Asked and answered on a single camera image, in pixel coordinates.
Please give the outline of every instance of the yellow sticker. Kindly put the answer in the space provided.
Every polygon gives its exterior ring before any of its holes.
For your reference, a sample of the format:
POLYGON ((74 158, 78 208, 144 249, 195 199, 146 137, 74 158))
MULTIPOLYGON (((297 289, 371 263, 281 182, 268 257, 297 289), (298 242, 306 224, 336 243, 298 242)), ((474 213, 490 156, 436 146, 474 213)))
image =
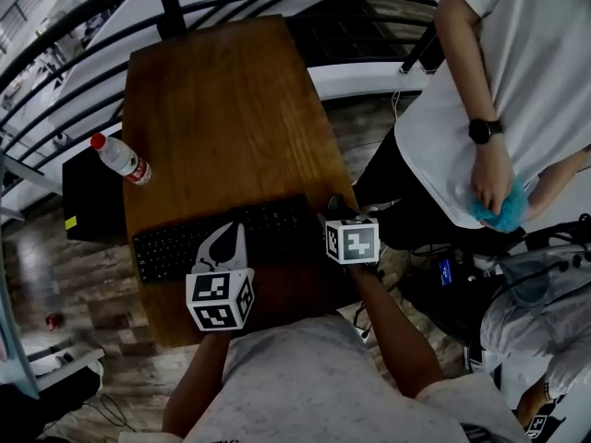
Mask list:
POLYGON ((66 220, 66 229, 69 230, 70 228, 74 228, 77 224, 76 217, 72 217, 66 220))

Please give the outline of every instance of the black keyboard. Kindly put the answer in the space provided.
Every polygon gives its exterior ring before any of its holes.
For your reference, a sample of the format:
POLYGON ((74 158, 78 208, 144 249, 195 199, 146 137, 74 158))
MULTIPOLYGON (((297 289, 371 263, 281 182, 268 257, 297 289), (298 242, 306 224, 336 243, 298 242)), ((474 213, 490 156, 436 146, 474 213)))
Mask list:
POLYGON ((306 197, 300 195, 136 234, 133 246, 142 282, 184 279, 195 264, 201 243, 228 222, 245 226, 249 266, 323 254, 320 223, 306 197))

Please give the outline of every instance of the white cube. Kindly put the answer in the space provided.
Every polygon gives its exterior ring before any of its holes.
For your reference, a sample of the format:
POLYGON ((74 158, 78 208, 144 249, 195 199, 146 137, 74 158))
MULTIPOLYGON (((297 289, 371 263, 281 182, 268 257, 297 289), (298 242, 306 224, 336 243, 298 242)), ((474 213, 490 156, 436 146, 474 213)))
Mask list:
POLYGON ((251 268, 187 275, 187 307, 201 331, 242 329, 255 300, 251 268))
POLYGON ((378 262, 380 231, 376 219, 326 221, 326 255, 339 264, 378 262))

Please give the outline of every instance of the metal railing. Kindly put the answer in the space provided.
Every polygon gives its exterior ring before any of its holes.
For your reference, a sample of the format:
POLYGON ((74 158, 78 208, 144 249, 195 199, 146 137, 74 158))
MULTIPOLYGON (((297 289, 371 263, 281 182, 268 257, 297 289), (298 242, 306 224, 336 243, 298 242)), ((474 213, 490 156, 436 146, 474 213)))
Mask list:
POLYGON ((0 17, 0 57, 6 54, 10 42, 23 25, 29 20, 30 15, 43 0, 15 0, 2 17, 0 17))
MULTIPOLYGON (((104 10, 111 8, 113 6, 121 4, 125 0, 88 0, 84 4, 78 6, 70 13, 65 15, 61 20, 56 22, 52 27, 50 27, 44 34, 42 34, 38 39, 36 39, 30 46, 28 46, 13 62, 9 65, 9 67, 0 75, 0 93, 4 92, 4 90, 9 86, 11 81, 16 78, 31 62, 33 62, 40 54, 42 54, 45 50, 52 47, 55 42, 63 38, 67 35, 70 31, 76 28, 78 25, 81 25, 94 17, 97 14, 102 13, 104 10)), ((103 39, 102 41, 96 42, 93 45, 89 46, 83 53, 76 55, 73 59, 66 62, 62 66, 58 67, 55 72, 48 74, 47 77, 39 83, 34 89, 32 89, 29 93, 27 93, 20 101, 18 101, 6 114, 6 116, 0 120, 0 130, 4 131, 4 126, 10 121, 10 119, 21 109, 25 106, 27 102, 29 102, 35 95, 41 92, 44 88, 46 88, 49 84, 53 83, 60 77, 62 77, 67 71, 72 69, 74 66, 78 65, 82 61, 85 61, 89 58, 92 58, 94 55, 98 54, 100 51, 104 50, 105 48, 113 45, 116 42, 121 41, 122 39, 135 34, 139 31, 145 30, 150 27, 156 27, 162 39, 171 38, 174 36, 183 35, 192 30, 198 30, 202 25, 206 23, 211 23, 212 17, 218 14, 222 9, 226 8, 228 5, 232 3, 239 3, 240 5, 236 8, 232 9, 229 13, 223 15, 223 17, 219 18, 217 21, 214 21, 214 24, 223 24, 225 21, 230 20, 231 18, 235 18, 240 14, 242 11, 246 11, 251 8, 254 4, 259 2, 260 0, 204 0, 197 3, 192 3, 189 5, 181 6, 178 0, 162 0, 163 4, 163 13, 160 15, 156 15, 151 18, 147 18, 143 21, 135 23, 119 32, 103 39), (198 18, 193 24, 187 27, 184 16, 193 12, 197 12, 200 10, 208 10, 203 16, 198 18)), ((260 15, 265 10, 272 8, 273 6, 277 5, 282 0, 269 0, 265 2, 262 6, 252 7, 252 9, 244 16, 244 18, 254 18, 257 15, 260 15)), ((433 0, 401 0, 405 2, 412 2, 414 4, 420 4, 425 6, 436 6, 436 3, 433 0)), ((403 23, 405 25, 413 25, 420 28, 426 29, 426 36, 421 38, 420 40, 417 39, 399 39, 399 38, 384 38, 380 39, 382 42, 386 42, 388 44, 427 44, 429 43, 432 38, 429 36, 433 33, 433 25, 430 21, 415 19, 415 18, 401 18, 401 17, 390 17, 390 16, 383 16, 383 15, 295 15, 293 17, 287 17, 287 20, 354 20, 354 21, 366 21, 366 22, 374 22, 374 23, 403 23)), ((372 38, 348 38, 345 40, 328 40, 328 41, 349 41, 352 43, 361 43, 361 42, 372 42, 374 39, 372 38)), ((367 61, 396 61, 396 62, 404 62, 404 67, 409 68, 412 66, 420 54, 424 51, 424 47, 418 47, 409 55, 403 56, 373 56, 373 57, 352 57, 352 58, 345 58, 344 60, 337 61, 339 64, 344 63, 352 63, 352 62, 367 62, 367 61)), ((36 126, 38 126, 43 120, 45 120, 49 115, 55 113, 57 110, 62 108, 63 106, 67 105, 74 101, 80 95, 88 92, 89 90, 94 89, 104 81, 121 74, 127 70, 128 61, 125 61, 122 64, 114 66, 106 71, 104 71, 99 76, 87 81, 83 85, 77 87, 76 89, 70 91, 66 96, 59 99, 55 104, 44 110, 41 114, 39 114, 34 120, 28 123, 22 130, 20 130, 4 147, 3 151, 7 157, 10 155, 10 150, 17 145, 19 141, 23 139, 29 132, 31 132, 36 126)), ((124 92, 120 91, 117 92, 107 98, 102 100, 96 101, 92 106, 86 108, 85 110, 81 111, 80 113, 74 115, 69 120, 65 121, 60 126, 57 126, 54 130, 50 133, 47 133, 37 142, 35 142, 32 146, 25 150, 22 154, 18 156, 15 160, 17 162, 24 162, 26 159, 29 158, 31 154, 37 152, 37 150, 45 145, 46 143, 50 142, 51 139, 63 133, 65 130, 70 128, 71 126, 75 125, 79 121, 83 120, 84 118, 90 116, 91 114, 95 114, 99 112, 104 107, 107 107, 113 103, 117 103, 122 101, 124 98, 124 92)), ((41 161, 37 162, 36 164, 31 166, 33 172, 38 173, 39 169, 42 168, 48 162, 54 160, 56 157, 60 156, 64 152, 72 149, 73 147, 77 146, 79 143, 87 140, 93 133, 103 131, 104 129, 114 126, 118 123, 121 123, 121 108, 122 105, 119 104, 117 110, 114 114, 110 117, 110 119, 106 120, 105 122, 99 124, 98 126, 90 129, 89 131, 85 132, 82 135, 77 136, 74 139, 71 139, 65 146, 56 149, 51 155, 45 157, 41 161)), ((6 187, 4 189, 4 193, 9 191, 11 188, 14 188, 19 182, 21 182, 21 178, 17 179, 13 184, 6 187)))

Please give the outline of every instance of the wooden table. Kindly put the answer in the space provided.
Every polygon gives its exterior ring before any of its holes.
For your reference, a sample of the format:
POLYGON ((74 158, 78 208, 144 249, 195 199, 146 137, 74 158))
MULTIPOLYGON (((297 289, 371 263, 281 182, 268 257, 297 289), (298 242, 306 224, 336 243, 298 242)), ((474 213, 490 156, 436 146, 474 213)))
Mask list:
MULTIPOLYGON (((336 192, 356 204, 326 114, 281 17, 229 23, 133 53, 123 140, 153 170, 146 186, 124 187, 130 244, 134 234, 163 223, 298 193, 317 211, 336 192)), ((256 300, 248 329, 351 303, 326 264, 249 265, 256 270, 256 300)), ((158 343, 200 341, 183 281, 138 282, 158 343)))

